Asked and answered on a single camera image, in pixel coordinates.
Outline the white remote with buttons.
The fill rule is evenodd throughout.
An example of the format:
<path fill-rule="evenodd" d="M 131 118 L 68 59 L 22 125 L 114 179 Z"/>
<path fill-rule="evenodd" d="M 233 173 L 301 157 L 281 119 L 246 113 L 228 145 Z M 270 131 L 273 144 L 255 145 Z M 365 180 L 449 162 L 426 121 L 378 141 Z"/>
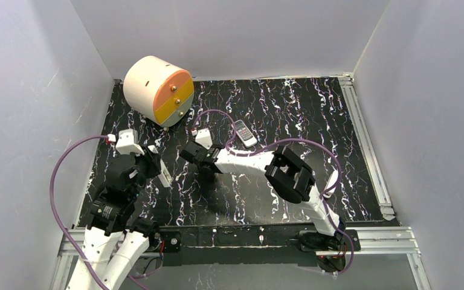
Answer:
<path fill-rule="evenodd" d="M 237 136 L 246 148 L 253 147 L 257 144 L 257 138 L 253 135 L 243 120 L 235 121 L 234 125 Z"/>

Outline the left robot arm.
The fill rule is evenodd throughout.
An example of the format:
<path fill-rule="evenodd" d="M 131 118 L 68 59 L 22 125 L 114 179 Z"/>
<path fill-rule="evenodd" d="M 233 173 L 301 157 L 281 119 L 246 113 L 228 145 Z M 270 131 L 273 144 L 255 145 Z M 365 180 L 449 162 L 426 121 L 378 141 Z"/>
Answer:
<path fill-rule="evenodd" d="M 106 180 L 91 205 L 82 251 L 67 289 L 118 289 L 158 229 L 156 222 L 137 218 L 127 226 L 140 188 L 161 173 L 161 158 L 142 154 L 117 155 L 109 160 Z"/>

